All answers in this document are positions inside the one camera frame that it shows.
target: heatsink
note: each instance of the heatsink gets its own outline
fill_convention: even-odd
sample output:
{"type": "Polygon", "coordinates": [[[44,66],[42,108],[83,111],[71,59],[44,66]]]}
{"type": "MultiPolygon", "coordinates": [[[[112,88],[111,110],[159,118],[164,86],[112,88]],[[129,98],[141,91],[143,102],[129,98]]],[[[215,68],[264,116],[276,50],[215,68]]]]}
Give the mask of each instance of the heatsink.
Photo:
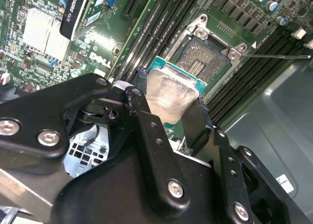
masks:
{"type": "Polygon", "coordinates": [[[69,39],[60,34],[61,21],[37,8],[28,10],[23,43],[30,50],[62,61],[67,53],[69,39]]]}

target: white label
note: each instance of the white label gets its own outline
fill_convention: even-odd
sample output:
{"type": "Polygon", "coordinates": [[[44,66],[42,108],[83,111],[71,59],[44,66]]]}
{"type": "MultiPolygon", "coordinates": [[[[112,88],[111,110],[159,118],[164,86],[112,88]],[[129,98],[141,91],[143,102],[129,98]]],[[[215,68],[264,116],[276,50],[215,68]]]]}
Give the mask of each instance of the white label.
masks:
{"type": "Polygon", "coordinates": [[[98,12],[97,14],[89,17],[85,26],[87,27],[89,24],[91,24],[92,22],[96,21],[100,17],[100,14],[101,14],[101,11],[98,12]]]}
{"type": "Polygon", "coordinates": [[[97,0],[94,6],[103,4],[104,0],[97,0]]]}
{"type": "Polygon", "coordinates": [[[98,74],[98,75],[100,75],[102,77],[106,76],[106,73],[104,71],[101,71],[100,69],[97,69],[97,68],[94,70],[93,73],[98,74]]]}
{"type": "Polygon", "coordinates": [[[290,193],[291,191],[294,190],[292,184],[290,183],[286,175],[283,174],[282,176],[276,178],[276,180],[287,193],[290,193]]]}

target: cable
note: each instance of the cable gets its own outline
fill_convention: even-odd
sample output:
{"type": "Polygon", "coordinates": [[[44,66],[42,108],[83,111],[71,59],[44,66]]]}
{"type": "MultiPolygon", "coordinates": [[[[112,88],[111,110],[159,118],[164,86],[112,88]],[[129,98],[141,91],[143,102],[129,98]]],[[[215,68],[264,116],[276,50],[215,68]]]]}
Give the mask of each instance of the cable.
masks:
{"type": "Polygon", "coordinates": [[[95,140],[97,139],[97,137],[99,136],[100,133],[100,126],[96,126],[97,132],[96,135],[93,137],[93,139],[88,140],[83,146],[84,147],[88,147],[89,145],[93,144],[95,142],[95,140]]]}

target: gray metal panel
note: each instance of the gray metal panel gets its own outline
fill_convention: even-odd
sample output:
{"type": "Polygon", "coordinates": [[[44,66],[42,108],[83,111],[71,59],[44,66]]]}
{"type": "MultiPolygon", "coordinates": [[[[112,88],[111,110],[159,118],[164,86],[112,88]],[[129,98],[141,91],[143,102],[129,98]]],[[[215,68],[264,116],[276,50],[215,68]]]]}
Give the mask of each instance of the gray metal panel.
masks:
{"type": "Polygon", "coordinates": [[[313,68],[296,62],[225,129],[233,147],[251,148],[313,221],[313,68]]]}

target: silver screw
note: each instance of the silver screw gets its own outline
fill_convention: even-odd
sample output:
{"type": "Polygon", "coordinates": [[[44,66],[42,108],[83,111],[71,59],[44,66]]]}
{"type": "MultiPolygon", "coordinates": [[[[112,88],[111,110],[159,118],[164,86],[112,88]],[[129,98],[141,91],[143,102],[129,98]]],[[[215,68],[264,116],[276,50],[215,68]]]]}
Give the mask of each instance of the silver screw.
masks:
{"type": "Polygon", "coordinates": [[[20,131],[20,125],[13,120],[0,121],[0,135],[14,135],[20,131]]]}
{"type": "Polygon", "coordinates": [[[246,45],[245,45],[245,44],[242,44],[242,45],[240,46],[240,49],[241,49],[241,50],[245,50],[245,49],[246,49],[246,45]]]}
{"type": "Polygon", "coordinates": [[[182,186],[174,180],[170,180],[168,182],[168,190],[171,193],[171,195],[174,196],[175,198],[181,198],[182,195],[184,194],[182,186]]]}
{"type": "Polygon", "coordinates": [[[138,90],[138,89],[133,89],[132,91],[133,91],[134,94],[136,94],[136,95],[138,95],[138,96],[141,96],[140,90],[138,90]]]}
{"type": "Polygon", "coordinates": [[[243,207],[240,203],[236,202],[234,205],[234,208],[235,208],[235,211],[241,220],[243,220],[243,221],[249,220],[249,215],[248,215],[248,212],[246,211],[245,207],[243,207]]]}
{"type": "Polygon", "coordinates": [[[220,136],[222,136],[222,137],[226,136],[222,130],[218,130],[218,132],[219,132],[220,136]]]}
{"type": "Polygon", "coordinates": [[[45,130],[38,135],[38,141],[44,146],[53,147],[59,143],[60,137],[54,131],[45,130]]]}
{"type": "Polygon", "coordinates": [[[244,151],[248,156],[252,156],[251,151],[249,151],[247,148],[244,148],[244,151]]]}
{"type": "Polygon", "coordinates": [[[102,78],[98,78],[96,80],[96,82],[102,86],[106,86],[107,85],[107,81],[105,79],[102,79],[102,78]]]}

